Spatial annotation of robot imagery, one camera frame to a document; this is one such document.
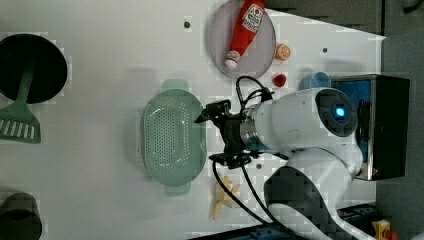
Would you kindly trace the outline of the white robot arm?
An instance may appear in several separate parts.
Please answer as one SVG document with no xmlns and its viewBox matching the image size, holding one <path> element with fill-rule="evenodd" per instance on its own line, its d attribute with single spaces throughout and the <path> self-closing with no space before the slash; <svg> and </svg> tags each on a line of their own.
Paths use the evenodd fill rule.
<svg viewBox="0 0 424 240">
<path fill-rule="evenodd" d="M 231 102 L 208 104 L 196 121 L 212 122 L 224 151 L 209 157 L 230 169 L 261 154 L 285 160 L 265 181 L 265 208 L 275 221 L 307 240 L 375 240 L 343 220 L 337 205 L 361 173 L 356 108 L 334 88 L 310 88 L 230 112 Z"/>
</svg>

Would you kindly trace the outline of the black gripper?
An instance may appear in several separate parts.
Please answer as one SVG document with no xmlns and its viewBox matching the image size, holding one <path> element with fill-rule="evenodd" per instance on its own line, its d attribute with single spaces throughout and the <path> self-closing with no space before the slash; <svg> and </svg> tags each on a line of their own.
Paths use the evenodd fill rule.
<svg viewBox="0 0 424 240">
<path fill-rule="evenodd" d="M 239 114 L 231 114 L 230 109 L 231 102 L 229 100 L 207 104 L 207 113 L 202 112 L 196 118 L 195 123 L 200 124 L 209 119 L 219 129 L 224 142 L 224 150 L 221 153 L 210 155 L 209 159 L 228 169 L 236 169 L 250 163 L 251 158 L 240 134 L 242 117 Z"/>
</svg>

